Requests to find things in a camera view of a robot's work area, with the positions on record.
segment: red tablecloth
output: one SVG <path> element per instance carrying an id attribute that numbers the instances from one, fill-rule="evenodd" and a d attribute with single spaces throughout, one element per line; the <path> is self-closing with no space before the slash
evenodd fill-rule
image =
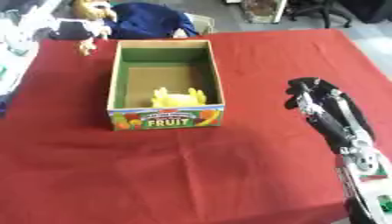
<path id="1" fill-rule="evenodd" d="M 43 43 L 0 120 L 0 223 L 328 223 L 345 216 L 334 155 L 287 80 L 346 90 L 392 156 L 392 85 L 339 31 L 222 33 L 219 128 L 113 132 L 105 108 L 116 42 L 81 57 Z"/>

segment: robotic arm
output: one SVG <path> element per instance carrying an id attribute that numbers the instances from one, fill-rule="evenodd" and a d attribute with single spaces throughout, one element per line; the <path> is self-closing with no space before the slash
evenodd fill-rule
<path id="1" fill-rule="evenodd" d="M 289 81 L 287 109 L 299 108 L 337 156 L 337 173 L 353 224 L 392 223 L 392 165 L 348 95 L 317 78 Z"/>

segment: open box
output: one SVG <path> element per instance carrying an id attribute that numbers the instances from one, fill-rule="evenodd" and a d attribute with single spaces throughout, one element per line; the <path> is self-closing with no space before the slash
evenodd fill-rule
<path id="1" fill-rule="evenodd" d="M 153 108 L 154 90 L 206 95 L 206 105 Z M 108 114 L 115 130 L 219 126 L 225 108 L 208 40 L 123 40 L 115 56 Z"/>

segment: yellow object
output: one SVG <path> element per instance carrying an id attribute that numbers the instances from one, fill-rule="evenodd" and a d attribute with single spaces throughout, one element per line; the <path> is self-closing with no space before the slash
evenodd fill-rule
<path id="1" fill-rule="evenodd" d="M 221 112 L 219 110 L 215 110 L 210 118 L 206 119 L 204 122 L 197 123 L 196 126 L 207 126 L 215 119 L 218 119 L 220 114 Z"/>
<path id="2" fill-rule="evenodd" d="M 134 119 L 134 120 L 130 121 L 129 124 L 135 125 L 135 126 L 140 126 L 140 125 L 142 125 L 142 121 L 139 119 Z"/>
<path id="3" fill-rule="evenodd" d="M 75 0 L 73 14 L 77 18 L 95 21 L 101 18 L 110 18 L 117 21 L 117 14 L 111 10 L 110 3 L 105 0 Z"/>
<path id="4" fill-rule="evenodd" d="M 154 91 L 151 99 L 153 108 L 170 107 L 195 107 L 206 105 L 207 97 L 203 91 L 192 87 L 188 89 L 189 94 L 168 94 L 165 87 Z"/>

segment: plush animal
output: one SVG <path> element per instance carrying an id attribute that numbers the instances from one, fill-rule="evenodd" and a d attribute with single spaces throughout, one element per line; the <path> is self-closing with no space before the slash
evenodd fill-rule
<path id="1" fill-rule="evenodd" d="M 111 5 L 105 0 L 74 0 L 73 14 L 77 18 L 95 21 L 110 18 L 117 21 L 117 14 L 111 10 Z"/>
<path id="2" fill-rule="evenodd" d="M 151 99 L 152 107 L 169 108 L 206 105 L 207 97 L 203 91 L 190 87 L 188 92 L 189 94 L 168 94 L 167 89 L 161 87 L 154 91 L 154 97 Z"/>
<path id="3" fill-rule="evenodd" d="M 108 39 L 108 35 L 112 33 L 112 30 L 104 24 L 103 19 L 109 18 L 114 22 L 117 21 L 117 13 L 111 10 L 111 5 L 108 1 L 74 0 L 72 6 L 73 14 L 77 18 L 91 21 L 88 29 L 94 34 L 94 38 L 101 36 L 104 39 Z M 91 37 L 79 43 L 79 51 L 82 55 L 87 56 L 97 48 L 94 44 L 94 38 Z"/>

